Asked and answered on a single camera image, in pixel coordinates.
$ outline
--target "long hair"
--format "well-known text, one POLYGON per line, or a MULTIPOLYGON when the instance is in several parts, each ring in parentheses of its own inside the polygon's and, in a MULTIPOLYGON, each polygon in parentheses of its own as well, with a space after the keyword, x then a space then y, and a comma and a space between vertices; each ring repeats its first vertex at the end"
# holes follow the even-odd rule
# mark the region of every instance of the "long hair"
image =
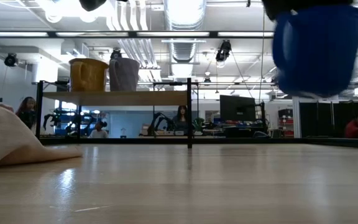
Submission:
POLYGON ((33 99, 35 101, 35 99, 31 96, 28 96, 26 98, 24 98, 24 100, 22 101, 22 103, 20 104, 20 107, 19 109, 17 109, 16 111, 16 115, 20 115, 21 112, 25 112, 27 111, 27 102, 30 100, 30 99, 33 99))
POLYGON ((187 121, 187 106, 185 106, 185 105, 181 105, 181 106, 178 107, 177 120, 178 120, 178 121, 181 120, 180 110, 182 110, 182 109, 185 109, 184 117, 185 117, 185 120, 187 121))

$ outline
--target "table surface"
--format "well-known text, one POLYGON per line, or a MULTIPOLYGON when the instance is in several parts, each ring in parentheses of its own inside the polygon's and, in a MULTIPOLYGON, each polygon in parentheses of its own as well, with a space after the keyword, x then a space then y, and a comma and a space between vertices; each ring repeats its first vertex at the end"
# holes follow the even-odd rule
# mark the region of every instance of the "table surface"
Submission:
POLYGON ((358 149, 84 145, 0 167, 0 223, 358 223, 358 149))

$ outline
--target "monitor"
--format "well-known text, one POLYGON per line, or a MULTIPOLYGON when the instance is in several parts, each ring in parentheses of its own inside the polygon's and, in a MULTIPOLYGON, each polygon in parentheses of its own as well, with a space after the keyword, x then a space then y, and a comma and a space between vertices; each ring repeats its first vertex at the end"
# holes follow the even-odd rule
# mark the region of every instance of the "monitor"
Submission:
POLYGON ((224 121, 255 121, 255 99, 241 96, 220 96, 221 119, 224 121))

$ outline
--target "black partition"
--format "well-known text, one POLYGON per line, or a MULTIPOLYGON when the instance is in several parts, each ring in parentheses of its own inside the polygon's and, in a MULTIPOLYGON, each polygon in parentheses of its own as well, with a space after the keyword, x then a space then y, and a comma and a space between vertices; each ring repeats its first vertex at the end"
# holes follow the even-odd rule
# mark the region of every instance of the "black partition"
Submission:
POLYGON ((358 114, 358 103, 344 102, 334 104, 335 137, 343 138, 346 125, 358 114))
POLYGON ((343 138, 358 114, 358 102, 300 103, 301 136, 343 138))

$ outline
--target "woman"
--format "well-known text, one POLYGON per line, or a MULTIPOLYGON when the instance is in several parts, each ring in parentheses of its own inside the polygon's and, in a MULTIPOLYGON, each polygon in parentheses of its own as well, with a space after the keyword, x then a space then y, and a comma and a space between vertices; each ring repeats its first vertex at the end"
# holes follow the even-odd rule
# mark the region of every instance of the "woman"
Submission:
POLYGON ((30 96, 24 98, 19 109, 16 111, 16 115, 29 129, 32 129, 36 123, 35 99, 30 96))
POLYGON ((187 134, 188 125, 187 125, 187 107, 179 106, 178 113, 175 117, 173 117, 173 122, 176 126, 176 131, 183 131, 187 134))
POLYGON ((106 122, 98 121, 94 126, 94 130, 91 132, 88 138, 108 138, 109 134, 107 133, 107 131, 102 130, 102 128, 106 126, 106 122))

